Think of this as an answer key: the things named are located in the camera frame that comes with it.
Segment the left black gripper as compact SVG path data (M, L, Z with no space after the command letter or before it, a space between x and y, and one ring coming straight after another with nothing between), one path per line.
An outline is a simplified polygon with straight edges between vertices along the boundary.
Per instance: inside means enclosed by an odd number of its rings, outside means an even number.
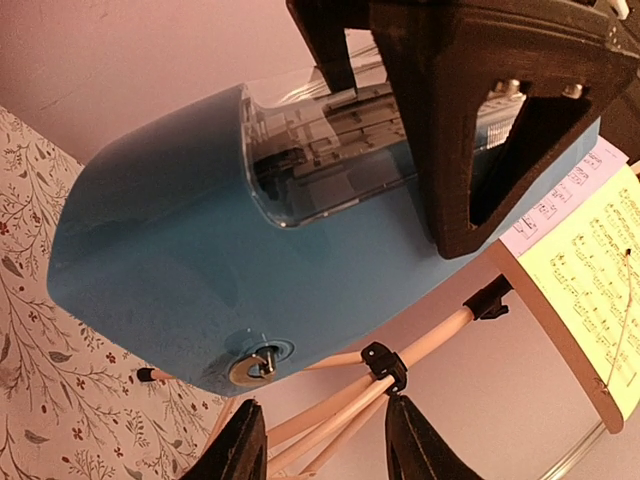
M633 82L639 42L610 1L373 1L380 50L439 254L478 250L533 183ZM472 182L478 111L525 101Z

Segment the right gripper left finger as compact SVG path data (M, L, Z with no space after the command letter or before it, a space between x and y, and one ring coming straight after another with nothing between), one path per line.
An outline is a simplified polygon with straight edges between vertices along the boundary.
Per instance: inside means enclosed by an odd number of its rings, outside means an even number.
M265 480L267 451L262 407L247 399L180 480Z

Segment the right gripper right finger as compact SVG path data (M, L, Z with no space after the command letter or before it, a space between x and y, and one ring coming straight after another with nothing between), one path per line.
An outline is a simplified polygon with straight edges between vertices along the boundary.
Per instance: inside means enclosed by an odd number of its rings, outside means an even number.
M385 416L389 479L480 480L407 395L391 396Z

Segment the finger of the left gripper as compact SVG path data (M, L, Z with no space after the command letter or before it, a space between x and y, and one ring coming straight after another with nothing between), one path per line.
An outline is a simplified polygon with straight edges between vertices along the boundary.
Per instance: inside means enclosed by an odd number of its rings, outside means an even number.
M356 88L336 1L290 0L286 6L331 93Z

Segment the pink music stand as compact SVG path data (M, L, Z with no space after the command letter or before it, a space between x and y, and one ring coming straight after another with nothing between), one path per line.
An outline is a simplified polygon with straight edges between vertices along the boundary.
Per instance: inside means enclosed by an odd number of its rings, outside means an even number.
M580 351L559 315L546 300L519 258L511 259L504 245L493 247L492 254L499 261L502 273L488 285L467 299L437 327L415 340L402 352L389 350L374 342L358 353L329 357L319 367L329 368L363 363L370 372L347 389L315 405L293 419L267 430L267 477L278 473L326 437L331 442L300 473L300 478L311 479L319 469L347 442L379 408L387 409L391 396L405 395L408 369L440 347L466 325L480 319L496 319L507 313L503 297L515 290L532 302L531 310L555 345L584 392L598 412L602 423L611 433L620 432L626 420L608 393L599 393L595 387L595 370ZM213 429L207 447L212 444L235 412L228 407Z

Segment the purple sheet music paper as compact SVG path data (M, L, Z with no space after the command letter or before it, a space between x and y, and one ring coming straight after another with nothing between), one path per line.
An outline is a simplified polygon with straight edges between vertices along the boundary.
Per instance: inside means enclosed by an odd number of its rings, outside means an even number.
M628 160L628 155L599 136L583 159L500 237L501 243L515 258L519 258L593 195Z

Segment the blue metronome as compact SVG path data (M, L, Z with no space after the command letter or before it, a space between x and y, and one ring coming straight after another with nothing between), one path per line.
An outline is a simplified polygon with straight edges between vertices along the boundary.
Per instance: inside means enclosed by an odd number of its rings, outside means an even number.
M326 358L453 276L380 63L240 84L103 148L58 221L52 300L235 396Z

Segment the yellow sheet music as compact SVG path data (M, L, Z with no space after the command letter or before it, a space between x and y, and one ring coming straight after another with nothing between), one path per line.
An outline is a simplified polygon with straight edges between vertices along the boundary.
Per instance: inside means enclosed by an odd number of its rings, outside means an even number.
M639 404L639 180L623 167L519 258L624 420Z

